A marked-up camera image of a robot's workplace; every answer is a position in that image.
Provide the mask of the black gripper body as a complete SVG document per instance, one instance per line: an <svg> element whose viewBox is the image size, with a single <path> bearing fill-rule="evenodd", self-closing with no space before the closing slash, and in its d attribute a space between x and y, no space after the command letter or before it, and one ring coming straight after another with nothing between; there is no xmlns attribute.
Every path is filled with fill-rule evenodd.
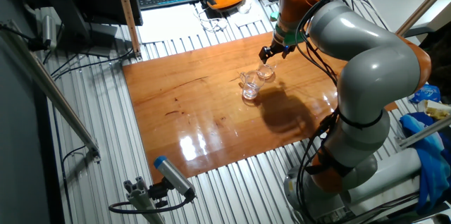
<svg viewBox="0 0 451 224"><path fill-rule="evenodd" d="M283 52L283 48L285 47L281 43L279 43L276 39L273 39L271 42L271 50L274 54L280 54Z"/></svg>

